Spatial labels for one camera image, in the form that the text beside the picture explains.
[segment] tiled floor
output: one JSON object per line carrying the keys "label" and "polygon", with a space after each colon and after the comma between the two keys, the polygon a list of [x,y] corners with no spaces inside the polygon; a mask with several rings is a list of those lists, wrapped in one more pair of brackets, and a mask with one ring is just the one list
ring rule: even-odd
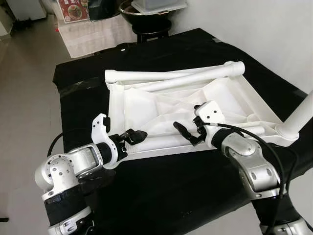
{"label": "tiled floor", "polygon": [[[9,223],[0,223],[0,234],[44,235],[48,220],[34,172],[61,132],[59,95],[52,77],[55,65],[70,57],[49,18],[15,34],[6,50],[0,50],[0,58],[0,217],[10,217]],[[54,152],[62,152],[61,141]],[[311,222],[312,176],[311,170],[291,185],[296,208]],[[204,234],[261,233],[253,208],[247,205],[189,233]]]}

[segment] black table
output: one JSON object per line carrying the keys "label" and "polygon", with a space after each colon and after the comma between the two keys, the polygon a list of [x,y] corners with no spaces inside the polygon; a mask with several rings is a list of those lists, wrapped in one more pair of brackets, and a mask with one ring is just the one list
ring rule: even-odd
{"label": "black table", "polygon": [[[213,38],[195,29],[58,65],[53,82],[61,95],[64,150],[91,142],[89,131],[69,130],[91,129],[99,113],[108,113],[105,69],[173,71],[243,61],[245,78],[282,121],[306,96],[246,53]],[[312,129],[311,119],[291,145],[301,157],[294,177],[313,167]],[[288,172],[293,156],[286,150],[278,154]],[[270,154],[266,158],[272,161]],[[183,234],[248,203],[238,172],[218,150],[127,161],[115,171],[113,182],[92,201],[96,223],[107,235]]]}

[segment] robotic arm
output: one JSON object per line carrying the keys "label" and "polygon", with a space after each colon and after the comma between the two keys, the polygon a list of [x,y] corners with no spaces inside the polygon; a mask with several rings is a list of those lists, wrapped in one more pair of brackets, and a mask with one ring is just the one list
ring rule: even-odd
{"label": "robotic arm", "polygon": [[101,168],[110,169],[114,163],[127,157],[123,141],[134,145],[147,137],[147,133],[132,129],[120,136],[108,136],[106,119],[104,114],[94,119],[93,143],[66,154],[50,156],[35,172],[35,181],[45,192],[42,200],[50,221],[50,235],[92,233],[92,211],[86,205],[79,179]]}
{"label": "robotic arm", "polygon": [[286,190],[277,207],[281,180],[275,167],[263,157],[259,143],[245,138],[238,130],[222,129],[216,123],[205,123],[209,119],[223,121],[221,113],[214,101],[195,107],[196,118],[193,122],[197,125],[199,137],[192,136],[178,122],[174,122],[174,127],[193,145],[205,141],[230,159],[238,169],[239,177],[260,220],[263,234],[310,235],[306,221],[293,207]]}

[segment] white cylinder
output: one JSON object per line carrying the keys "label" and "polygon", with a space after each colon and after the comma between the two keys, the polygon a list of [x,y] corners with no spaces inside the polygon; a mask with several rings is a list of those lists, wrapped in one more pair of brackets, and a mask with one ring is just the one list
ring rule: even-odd
{"label": "white cylinder", "polygon": [[194,82],[201,82],[205,80],[215,79],[218,77],[227,77],[227,76],[238,76],[242,75],[245,72],[245,65],[243,62],[233,62],[229,63],[227,62],[224,66],[208,70],[208,71],[202,71],[198,73],[194,73],[187,76],[182,76],[178,78],[173,78],[171,80],[161,81],[150,85],[145,85],[140,87],[141,90],[147,91],[147,92],[154,92],[159,91],[163,89],[168,89],[172,87],[178,87]]}
{"label": "white cylinder", "polygon": [[105,70],[106,83],[115,83],[118,81],[163,81],[176,77],[191,75],[196,72],[212,70],[214,67],[203,67],[189,70],[178,70],[169,72],[129,72]]}
{"label": "white cylinder", "polygon": [[313,91],[309,93],[284,123],[276,126],[276,131],[286,139],[298,138],[298,132],[312,117]]}

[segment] bowl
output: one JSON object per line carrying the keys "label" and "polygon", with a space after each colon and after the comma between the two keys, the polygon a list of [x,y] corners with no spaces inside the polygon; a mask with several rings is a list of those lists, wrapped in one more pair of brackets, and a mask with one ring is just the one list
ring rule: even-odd
{"label": "bowl", "polygon": [[145,24],[157,22],[160,19],[166,19],[168,13],[165,14],[153,14],[153,15],[143,15],[137,11],[132,5],[132,0],[126,0],[122,2],[118,8],[119,12],[122,14],[124,19],[126,19],[130,24],[138,24],[144,22]]}

